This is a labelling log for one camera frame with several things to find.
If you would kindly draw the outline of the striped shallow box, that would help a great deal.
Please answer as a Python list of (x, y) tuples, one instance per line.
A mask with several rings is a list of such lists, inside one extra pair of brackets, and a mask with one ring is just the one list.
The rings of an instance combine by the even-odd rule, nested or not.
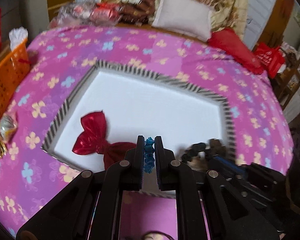
[(69, 167), (100, 172), (100, 154), (74, 154), (83, 132), (81, 118), (103, 112), (106, 139), (136, 142), (138, 136), (161, 137), (180, 157), (198, 142), (220, 140), (235, 160), (235, 128), (226, 97), (151, 70), (98, 60), (64, 100), (45, 135), (42, 149)]

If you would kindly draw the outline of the orange plastic basket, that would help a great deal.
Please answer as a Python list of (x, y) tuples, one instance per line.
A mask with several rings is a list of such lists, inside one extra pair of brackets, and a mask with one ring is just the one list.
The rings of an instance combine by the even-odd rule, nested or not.
[(26, 44), (27, 39), (24, 39), (0, 62), (0, 117), (6, 112), (16, 88), (30, 72)]

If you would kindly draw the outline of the white pillow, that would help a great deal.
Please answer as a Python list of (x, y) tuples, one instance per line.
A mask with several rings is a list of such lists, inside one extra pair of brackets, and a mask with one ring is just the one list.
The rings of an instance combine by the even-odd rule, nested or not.
[(211, 15), (208, 6), (195, 0), (160, 0), (152, 26), (206, 42), (211, 38)]

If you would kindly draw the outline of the silver wrapped ball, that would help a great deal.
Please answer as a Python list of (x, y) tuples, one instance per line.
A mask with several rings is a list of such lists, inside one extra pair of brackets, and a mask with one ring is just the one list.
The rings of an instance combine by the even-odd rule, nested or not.
[(0, 119), (0, 137), (4, 143), (8, 143), (17, 130), (17, 121), (14, 116), (4, 114)]

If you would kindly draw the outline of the brown leopard bow clip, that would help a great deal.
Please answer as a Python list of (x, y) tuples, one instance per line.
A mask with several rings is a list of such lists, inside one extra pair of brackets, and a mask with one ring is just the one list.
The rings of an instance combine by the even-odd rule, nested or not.
[(219, 139), (210, 139), (206, 144), (205, 152), (200, 153), (198, 157), (194, 157), (186, 164), (195, 171), (206, 172), (209, 167), (208, 162), (215, 156), (226, 157), (227, 149)]

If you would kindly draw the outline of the black crochet scrunchie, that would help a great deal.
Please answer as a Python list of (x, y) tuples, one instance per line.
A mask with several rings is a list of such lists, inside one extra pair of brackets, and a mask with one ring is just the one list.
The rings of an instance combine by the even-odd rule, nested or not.
[(205, 152), (205, 150), (206, 150), (206, 143), (199, 142), (199, 143), (193, 144), (184, 151), (183, 155), (181, 156), (181, 161), (183, 163), (192, 161), (192, 159), (194, 157), (198, 157), (199, 154), (202, 152)]

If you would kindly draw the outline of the clear plastic bag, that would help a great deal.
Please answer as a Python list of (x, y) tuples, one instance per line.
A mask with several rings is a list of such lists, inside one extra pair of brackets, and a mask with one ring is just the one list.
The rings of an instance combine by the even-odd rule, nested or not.
[(120, 5), (100, 3), (100, 0), (69, 2), (58, 9), (48, 28), (74, 27), (78, 25), (115, 26), (121, 20)]

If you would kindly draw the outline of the red shiny bow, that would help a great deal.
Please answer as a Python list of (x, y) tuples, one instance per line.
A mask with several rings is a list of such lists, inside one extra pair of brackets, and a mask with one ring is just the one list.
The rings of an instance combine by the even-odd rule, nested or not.
[(77, 155), (93, 153), (103, 155), (104, 168), (108, 169), (114, 163), (122, 161), (126, 152), (136, 148), (132, 142), (107, 141), (107, 121), (102, 111), (91, 112), (81, 117), (83, 132), (78, 136), (72, 152)]

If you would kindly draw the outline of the red shopping bag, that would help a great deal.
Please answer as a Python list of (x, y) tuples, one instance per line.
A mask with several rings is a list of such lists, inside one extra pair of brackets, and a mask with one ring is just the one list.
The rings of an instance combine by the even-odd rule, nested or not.
[(285, 64), (285, 58), (280, 46), (270, 48), (263, 42), (259, 43), (254, 51), (254, 55), (271, 79), (275, 78), (278, 70)]

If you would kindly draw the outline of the pink floral bedsheet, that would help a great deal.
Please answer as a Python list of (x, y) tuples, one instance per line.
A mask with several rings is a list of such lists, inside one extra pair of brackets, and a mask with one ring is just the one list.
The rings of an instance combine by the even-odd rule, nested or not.
[(266, 73), (255, 75), (224, 51), (201, 42), (133, 28), (60, 28), (28, 47), (32, 69), (16, 88), (9, 112), (18, 130), (0, 159), (0, 223), (14, 237), (77, 171), (42, 149), (64, 99), (97, 60), (150, 69), (228, 99), (236, 131), (236, 162), (286, 173), (293, 141)]

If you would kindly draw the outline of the red cushion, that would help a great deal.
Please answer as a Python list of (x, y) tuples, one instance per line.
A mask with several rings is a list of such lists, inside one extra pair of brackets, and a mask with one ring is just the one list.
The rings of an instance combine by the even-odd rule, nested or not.
[(264, 71), (257, 57), (242, 42), (232, 28), (214, 31), (208, 39), (207, 44), (225, 51), (253, 74), (260, 75)]

